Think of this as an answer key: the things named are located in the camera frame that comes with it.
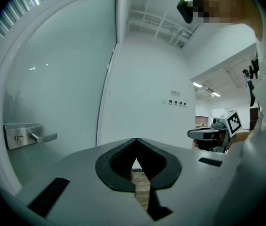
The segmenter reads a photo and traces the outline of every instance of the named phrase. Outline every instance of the white ceiling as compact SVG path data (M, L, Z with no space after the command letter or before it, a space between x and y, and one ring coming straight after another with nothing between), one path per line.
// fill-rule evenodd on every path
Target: white ceiling
M254 58L255 51L240 57L233 63L225 65L223 68L197 80L196 82L211 88L219 94L225 94L235 89L246 89L246 81L244 78L243 70L249 70L251 60ZM254 86L258 80L253 78ZM196 99L210 97L211 94L207 91L202 91L200 88L195 88Z
M148 32L172 46L183 47L198 26L197 18L187 24L179 11L180 0L131 0L127 33Z

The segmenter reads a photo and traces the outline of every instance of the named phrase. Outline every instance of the floor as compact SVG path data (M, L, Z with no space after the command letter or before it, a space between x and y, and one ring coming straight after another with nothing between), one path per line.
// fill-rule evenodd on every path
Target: floor
M145 211L148 210L149 194L150 194L150 181L144 172L135 172L132 181L135 188L135 197Z

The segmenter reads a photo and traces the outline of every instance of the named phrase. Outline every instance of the sign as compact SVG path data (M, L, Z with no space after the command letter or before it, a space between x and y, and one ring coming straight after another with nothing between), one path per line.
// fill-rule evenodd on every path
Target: sign
M175 90L171 90L171 95L180 97L180 92L179 91L175 91Z

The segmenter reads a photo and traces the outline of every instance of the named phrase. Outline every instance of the frosted glass door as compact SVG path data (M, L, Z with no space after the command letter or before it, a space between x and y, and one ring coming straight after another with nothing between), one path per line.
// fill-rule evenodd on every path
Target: frosted glass door
M50 17L16 55L3 124L39 123L47 134L58 133L54 141L8 152L23 185L64 156L96 145L116 42L116 0L78 0Z

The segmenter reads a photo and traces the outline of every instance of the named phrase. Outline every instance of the door frame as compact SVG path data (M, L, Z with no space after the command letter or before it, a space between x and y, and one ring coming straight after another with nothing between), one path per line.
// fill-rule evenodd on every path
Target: door frame
M45 0L42 6L36 6L15 23L6 36L0 41L0 187L12 195L16 195L22 188L14 169L11 165L6 149L3 133L3 104L6 91L6 83L10 67L19 52L20 47L35 33L35 31L53 14L63 7L77 0ZM124 26L122 7L120 0L116 5L117 44L121 40L120 30Z

